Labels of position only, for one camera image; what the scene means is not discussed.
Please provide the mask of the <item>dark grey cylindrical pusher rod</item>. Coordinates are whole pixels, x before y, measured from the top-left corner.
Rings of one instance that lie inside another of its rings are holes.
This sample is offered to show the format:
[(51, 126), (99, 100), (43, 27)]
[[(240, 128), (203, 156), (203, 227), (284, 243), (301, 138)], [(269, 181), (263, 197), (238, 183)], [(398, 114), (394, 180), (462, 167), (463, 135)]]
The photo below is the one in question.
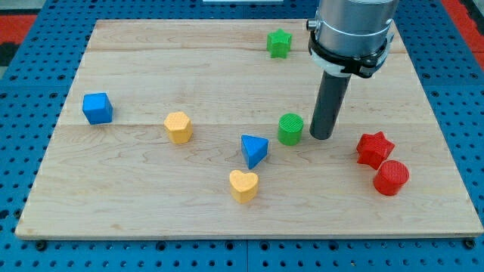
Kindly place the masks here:
[(327, 140), (332, 135), (349, 80), (323, 72), (309, 129), (312, 137)]

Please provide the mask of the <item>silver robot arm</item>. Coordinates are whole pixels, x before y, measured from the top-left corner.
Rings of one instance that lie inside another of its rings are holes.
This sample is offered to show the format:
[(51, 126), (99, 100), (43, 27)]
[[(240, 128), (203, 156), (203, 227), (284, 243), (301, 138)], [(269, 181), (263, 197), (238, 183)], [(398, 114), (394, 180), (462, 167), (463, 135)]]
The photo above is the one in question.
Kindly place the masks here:
[(328, 139), (351, 76), (372, 77), (385, 62), (394, 34), (389, 31), (398, 0), (320, 0), (306, 22), (308, 50), (323, 70), (310, 133)]

